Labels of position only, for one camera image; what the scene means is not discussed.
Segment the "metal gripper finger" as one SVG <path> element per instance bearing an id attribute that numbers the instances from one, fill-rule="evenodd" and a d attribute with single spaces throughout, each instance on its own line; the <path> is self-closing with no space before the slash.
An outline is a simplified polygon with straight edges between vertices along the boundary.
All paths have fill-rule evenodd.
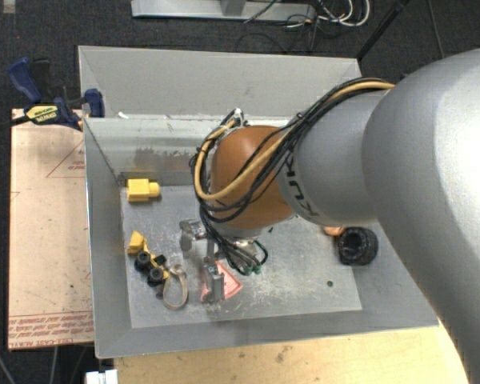
<path id="1" fill-rule="evenodd" d="M 202 302 L 220 302 L 225 299 L 224 273 L 219 271 L 215 262 L 203 265 L 202 280 Z"/>
<path id="2" fill-rule="evenodd" d="M 182 255 L 184 258 L 188 258 L 197 242 L 206 239 L 206 229 L 198 219 L 182 220 L 179 227 L 181 230 L 179 244 Z"/>

